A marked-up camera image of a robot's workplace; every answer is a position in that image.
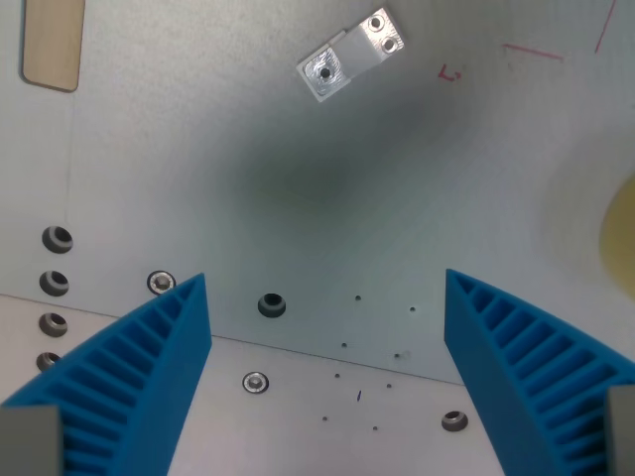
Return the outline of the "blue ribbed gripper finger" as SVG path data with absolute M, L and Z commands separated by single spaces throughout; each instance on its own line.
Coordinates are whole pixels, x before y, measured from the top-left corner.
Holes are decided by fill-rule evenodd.
M 444 343 L 507 475 L 605 475 L 609 388 L 631 360 L 521 299 L 445 273 Z
M 65 475 L 165 475 L 210 348 L 198 274 L 85 340 L 4 405 L 60 411 Z

